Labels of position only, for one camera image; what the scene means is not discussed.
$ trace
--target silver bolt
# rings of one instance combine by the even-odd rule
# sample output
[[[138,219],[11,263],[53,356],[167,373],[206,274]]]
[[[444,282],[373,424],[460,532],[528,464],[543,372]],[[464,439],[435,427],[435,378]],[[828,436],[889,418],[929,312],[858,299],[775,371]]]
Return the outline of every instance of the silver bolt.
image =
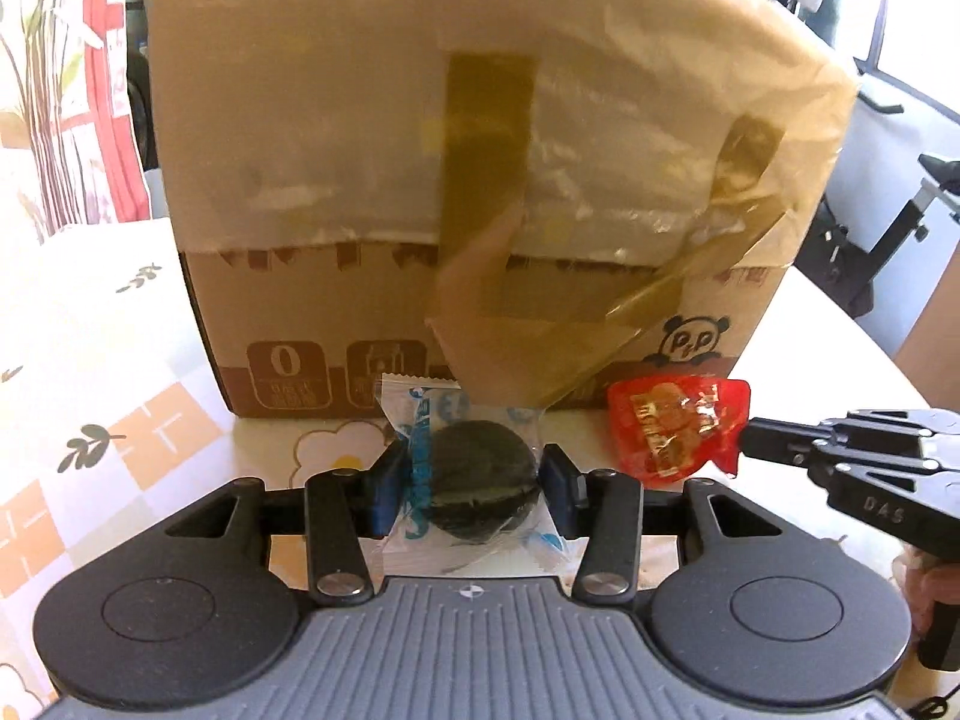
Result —
[[[356,574],[337,571],[317,580],[317,589],[332,598],[349,598],[363,592],[366,583]]]
[[[627,591],[630,584],[619,574],[610,571],[598,571],[584,577],[584,590],[590,595],[619,595]]]

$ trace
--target plastic bag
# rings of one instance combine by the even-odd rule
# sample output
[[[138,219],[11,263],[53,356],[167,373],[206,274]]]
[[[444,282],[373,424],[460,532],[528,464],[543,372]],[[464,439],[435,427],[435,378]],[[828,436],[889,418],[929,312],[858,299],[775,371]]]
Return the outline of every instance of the plastic bag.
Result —
[[[750,385],[713,376],[647,376],[607,393],[620,469],[647,485],[685,479],[707,461],[736,476]]]
[[[443,575],[494,554],[508,575],[566,562],[536,483],[538,410],[477,405],[456,382],[400,375],[383,377],[378,399],[413,461],[386,574]]]

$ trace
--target brown cardboard box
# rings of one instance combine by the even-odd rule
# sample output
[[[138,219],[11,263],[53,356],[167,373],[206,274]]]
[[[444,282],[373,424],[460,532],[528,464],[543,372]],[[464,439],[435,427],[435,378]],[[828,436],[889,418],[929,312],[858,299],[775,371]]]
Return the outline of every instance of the brown cardboard box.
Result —
[[[167,199],[239,415],[727,373],[856,95],[768,0],[152,0]]]

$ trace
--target red snack package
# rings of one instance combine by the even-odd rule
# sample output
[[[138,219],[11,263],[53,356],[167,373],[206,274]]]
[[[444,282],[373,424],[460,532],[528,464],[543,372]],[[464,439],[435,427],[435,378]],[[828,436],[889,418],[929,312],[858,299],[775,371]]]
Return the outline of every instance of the red snack package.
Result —
[[[715,376],[646,376],[607,390],[620,470],[645,485],[685,479],[708,461],[736,475],[750,385]]]

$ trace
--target dark round cookie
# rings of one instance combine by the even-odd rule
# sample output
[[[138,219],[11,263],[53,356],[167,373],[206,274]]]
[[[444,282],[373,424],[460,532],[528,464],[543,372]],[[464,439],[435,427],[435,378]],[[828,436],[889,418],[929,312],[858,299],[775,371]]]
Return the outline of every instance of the dark round cookie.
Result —
[[[431,437],[430,521],[453,536],[483,543],[517,527],[536,503],[536,459],[510,428],[456,422]]]

